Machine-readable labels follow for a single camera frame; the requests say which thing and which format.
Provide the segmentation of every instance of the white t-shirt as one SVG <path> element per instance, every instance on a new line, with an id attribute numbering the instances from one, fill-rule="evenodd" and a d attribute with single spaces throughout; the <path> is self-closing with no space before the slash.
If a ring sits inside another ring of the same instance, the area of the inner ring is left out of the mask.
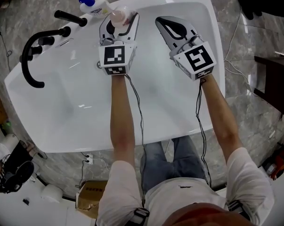
<path id="1" fill-rule="evenodd" d="M 150 212 L 147 225 L 162 225 L 173 212 L 193 203 L 212 203 L 228 210 L 227 204 L 235 200 L 248 209 L 251 222 L 257 225 L 264 222 L 274 204 L 269 180 L 243 147 L 236 149 L 227 161 L 227 198 L 210 189 L 203 179 L 164 181 L 146 194 L 145 208 Z M 141 207 L 135 169 L 125 161 L 114 162 L 99 203 L 97 225 L 125 225 L 132 212 Z"/>

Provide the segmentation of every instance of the white sink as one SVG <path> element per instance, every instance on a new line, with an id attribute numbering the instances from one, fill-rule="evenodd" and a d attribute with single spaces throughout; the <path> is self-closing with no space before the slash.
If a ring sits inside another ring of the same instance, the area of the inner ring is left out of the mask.
<path id="1" fill-rule="evenodd" d="M 192 81 L 169 59 L 169 48 L 155 25 L 158 16 L 191 21 L 208 41 L 217 60 L 213 75 L 225 93 L 223 53 L 219 29 L 210 0 L 120 0 L 140 15 L 138 48 L 130 77 L 141 99 L 145 143 L 200 131 L 195 117 L 199 81 Z M 103 20 L 88 19 L 85 27 L 69 23 L 69 37 L 55 36 L 55 44 L 29 62 L 33 78 L 45 87 L 31 87 L 18 63 L 5 79 L 12 104 L 34 143 L 44 152 L 77 152 L 112 148 L 110 141 L 111 78 L 96 67 L 99 26 Z M 127 84 L 140 145 L 140 115 L 135 94 Z M 204 130 L 212 128 L 205 98 L 200 119 Z"/>

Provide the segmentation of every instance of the marble floor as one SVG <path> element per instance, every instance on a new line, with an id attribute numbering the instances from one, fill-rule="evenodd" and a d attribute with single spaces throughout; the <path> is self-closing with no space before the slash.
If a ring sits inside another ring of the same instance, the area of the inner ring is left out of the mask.
<path id="1" fill-rule="evenodd" d="M 263 14 L 252 21 L 240 14 L 237 0 L 211 0 L 217 17 L 222 47 L 226 55 L 236 24 L 239 23 L 231 50 L 227 59 L 241 70 L 251 81 L 251 85 L 264 89 L 264 67 L 257 64 L 254 56 L 275 56 L 274 51 L 284 53 L 284 18 Z M 18 63 L 19 56 L 26 41 L 34 33 L 57 29 L 64 21 L 55 19 L 55 10 L 60 9 L 77 16 L 81 15 L 78 0 L 13 0 L 8 9 L 0 10 L 0 30 L 3 33 L 7 48 L 13 51 L 9 57 L 10 69 Z M 11 121 L 11 130 L 21 139 L 30 137 L 23 128 L 7 95 L 4 79 L 8 75 L 7 58 L 0 38 L 0 97 Z M 274 150 L 276 142 L 283 137 L 284 124 L 279 121 L 280 113 L 271 105 L 255 97 L 245 86 L 240 75 L 226 73 L 226 100 L 229 103 L 239 125 L 239 132 L 244 146 L 251 157 L 260 165 Z M 268 135 L 276 131 L 271 139 Z M 206 161 L 212 177 L 212 186 L 218 187 L 226 182 L 226 164 L 222 151 L 212 130 L 206 131 L 207 154 Z M 202 138 L 196 134 L 191 136 L 198 152 L 202 153 Z M 168 141 L 163 143 L 167 149 Z M 112 150 L 92 152 L 94 165 L 84 165 L 83 178 L 106 180 L 112 165 Z M 136 171 L 138 180 L 139 159 L 143 153 L 142 146 L 136 146 Z M 173 144 L 170 143 L 166 153 L 172 160 Z M 48 154 L 48 159 L 36 157 L 34 160 L 41 167 L 41 178 L 46 182 L 62 188 L 65 195 L 74 197 L 78 189 L 75 187 L 81 179 L 81 153 Z"/>

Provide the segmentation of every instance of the white wall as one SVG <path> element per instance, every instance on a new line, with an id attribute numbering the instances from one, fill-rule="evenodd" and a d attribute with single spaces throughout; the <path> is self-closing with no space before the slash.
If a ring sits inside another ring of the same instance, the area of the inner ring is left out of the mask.
<path id="1" fill-rule="evenodd" d="M 94 225 L 89 217 L 76 211 L 74 202 L 41 199 L 43 188 L 39 181 L 27 182 L 16 193 L 0 194 L 0 226 Z M 24 198 L 30 201 L 29 205 L 23 203 Z"/>
<path id="2" fill-rule="evenodd" d="M 272 182 L 276 202 L 263 226 L 284 226 L 284 173 Z"/>

